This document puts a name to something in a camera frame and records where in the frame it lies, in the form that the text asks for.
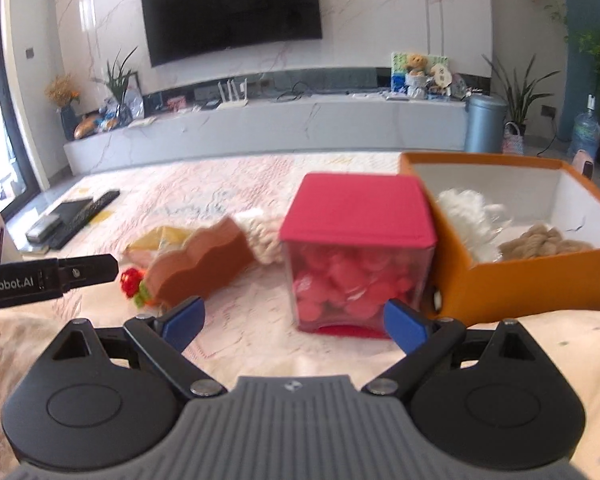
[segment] door frame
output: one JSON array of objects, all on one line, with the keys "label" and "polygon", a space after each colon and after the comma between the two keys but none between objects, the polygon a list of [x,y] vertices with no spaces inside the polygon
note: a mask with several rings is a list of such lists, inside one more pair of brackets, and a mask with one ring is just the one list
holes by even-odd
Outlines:
[{"label": "door frame", "polygon": [[2,116],[8,132],[8,137],[15,155],[20,174],[23,176],[26,183],[26,190],[21,195],[17,196],[0,214],[7,221],[12,218],[22,207],[29,202],[33,197],[40,193],[40,186],[36,175],[33,172],[29,155],[24,145],[22,131],[19,127],[16,113],[11,99],[9,82],[7,78],[6,66],[4,63],[4,49],[2,47],[2,22],[0,12],[0,108]]}]

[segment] red lid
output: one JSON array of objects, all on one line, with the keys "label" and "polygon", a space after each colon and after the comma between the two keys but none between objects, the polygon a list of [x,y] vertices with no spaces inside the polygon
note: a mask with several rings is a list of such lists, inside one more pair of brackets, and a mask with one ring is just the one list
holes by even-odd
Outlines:
[{"label": "red lid", "polygon": [[309,173],[280,239],[425,249],[436,243],[429,205],[413,176]]}]

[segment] gray wall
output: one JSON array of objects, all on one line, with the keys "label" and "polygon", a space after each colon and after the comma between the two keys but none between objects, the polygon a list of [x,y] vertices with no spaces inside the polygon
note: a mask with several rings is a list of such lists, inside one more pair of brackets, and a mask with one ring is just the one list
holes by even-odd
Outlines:
[{"label": "gray wall", "polygon": [[[11,34],[26,118],[47,177],[68,165],[66,142],[55,105],[45,97],[46,85],[64,72],[54,0],[11,0]],[[27,59],[25,51],[35,56]]]},{"label": "gray wall", "polygon": [[[555,96],[536,101],[527,116],[527,135],[542,136],[548,142],[554,134],[549,119],[540,116],[540,107],[542,104],[556,107],[556,119],[559,120],[566,79],[566,30],[562,24],[552,22],[544,10],[544,0],[538,3],[531,0],[491,0],[491,4],[494,54],[510,73],[516,68],[518,74],[522,72],[523,75],[533,54],[537,54],[537,57],[532,77],[553,70],[561,71],[538,85],[538,91],[552,92]],[[499,92],[497,81],[493,83],[494,90]]]},{"label": "gray wall", "polygon": [[569,58],[567,86],[564,95],[564,114],[560,123],[559,137],[571,139],[574,117],[587,105],[587,95],[596,85],[593,58],[581,54],[578,49],[578,34],[600,28],[600,0],[567,0],[569,6]]}]

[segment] red box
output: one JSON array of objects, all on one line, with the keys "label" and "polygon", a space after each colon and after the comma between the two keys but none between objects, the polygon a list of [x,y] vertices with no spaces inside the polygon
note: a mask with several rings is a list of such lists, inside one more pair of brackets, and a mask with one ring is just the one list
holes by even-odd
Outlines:
[{"label": "red box", "polygon": [[309,173],[280,229],[296,324],[384,337],[382,308],[418,307],[436,246],[419,179]]}]

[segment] tiled floor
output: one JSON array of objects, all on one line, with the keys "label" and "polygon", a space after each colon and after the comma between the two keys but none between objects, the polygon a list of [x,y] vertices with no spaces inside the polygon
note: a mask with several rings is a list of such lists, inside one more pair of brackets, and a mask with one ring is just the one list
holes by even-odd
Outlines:
[{"label": "tiled floor", "polygon": [[[561,158],[566,160],[567,145],[559,141],[554,142],[554,145],[546,150],[542,155],[545,158]],[[525,149],[525,155],[536,156],[542,148],[528,146]],[[7,222],[7,228],[13,237],[18,248],[27,244],[25,232],[33,225],[38,217],[52,205],[62,194],[80,181],[80,177],[71,176],[62,182],[53,186],[50,190],[45,191],[29,202],[16,216]],[[600,187],[600,166],[596,166],[593,181]]]}]

